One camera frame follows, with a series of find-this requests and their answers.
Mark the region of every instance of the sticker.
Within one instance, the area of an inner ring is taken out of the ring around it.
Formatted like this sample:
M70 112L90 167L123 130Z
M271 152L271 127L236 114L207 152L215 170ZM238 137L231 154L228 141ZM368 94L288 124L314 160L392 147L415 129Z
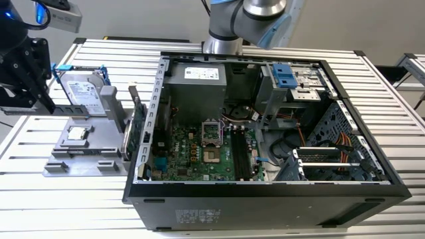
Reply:
M90 114L106 114L95 85L80 81L68 81L67 83L76 104L84 105Z
M258 112L254 113L252 115L252 120L258 121L260 114Z
M218 223L222 209L178 209L178 223Z
M186 69L186 79L219 80L219 69L188 67Z
M83 151L68 151L67 153L70 153L70 154L84 154Z

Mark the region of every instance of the ram slot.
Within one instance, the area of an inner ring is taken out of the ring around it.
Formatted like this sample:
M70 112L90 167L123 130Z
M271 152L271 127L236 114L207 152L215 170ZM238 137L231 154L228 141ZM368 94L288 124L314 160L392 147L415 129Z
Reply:
M232 154L234 154L234 166L235 166L235 178L236 180L250 181L251 179L251 169L250 169L250 159L248 159L248 145L246 141L244 131L232 130L231 132L232 140Z

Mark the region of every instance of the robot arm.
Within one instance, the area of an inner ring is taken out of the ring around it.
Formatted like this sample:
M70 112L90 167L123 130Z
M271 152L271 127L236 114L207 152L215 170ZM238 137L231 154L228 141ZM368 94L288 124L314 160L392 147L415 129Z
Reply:
M276 47L291 25L286 7L287 0L212 0L203 52L242 54L243 39L267 50Z
M55 111L46 84L52 75L48 43L28 37L30 29L43 30L48 24L50 18L43 25L24 23L11 1L0 0L0 106L6 113L31 111L36 103L46 112Z

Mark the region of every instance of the blue tab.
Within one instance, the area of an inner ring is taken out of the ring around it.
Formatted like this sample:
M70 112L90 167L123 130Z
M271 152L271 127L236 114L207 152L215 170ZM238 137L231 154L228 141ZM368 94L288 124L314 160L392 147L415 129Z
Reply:
M108 69L104 65L100 66L99 68L102 72L104 73L104 83L107 86L111 86L111 81L110 81L110 75L108 75Z
M167 158L166 157L158 157L155 158L155 167L163 171L163 173L167 173Z
M274 76L280 88L298 88L299 82L295 79L291 66L287 64L274 64Z
M60 78L59 78L59 75L58 75L58 72L56 72L56 63L51 64L51 69L52 69L55 80L60 84Z
M256 157L255 161L268 162L268 158Z
M72 70L72 65L60 65L60 66L58 66L58 70L59 71L71 71Z

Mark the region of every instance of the aluminum extrusion table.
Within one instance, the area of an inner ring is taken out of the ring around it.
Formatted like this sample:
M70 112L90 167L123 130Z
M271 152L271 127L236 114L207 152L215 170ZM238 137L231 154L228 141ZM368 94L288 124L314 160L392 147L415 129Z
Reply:
M62 64L108 67L118 99L134 106L128 85L150 102L160 51L200 52L200 44L87 40ZM164 232L146 230L122 203L127 177L44 178L51 150L67 118L22 117L0 145L0 237L4 238L318 238L425 237L425 123L367 57L354 51L244 47L244 54L327 60L413 197L348 230ZM58 104L66 94L51 81Z

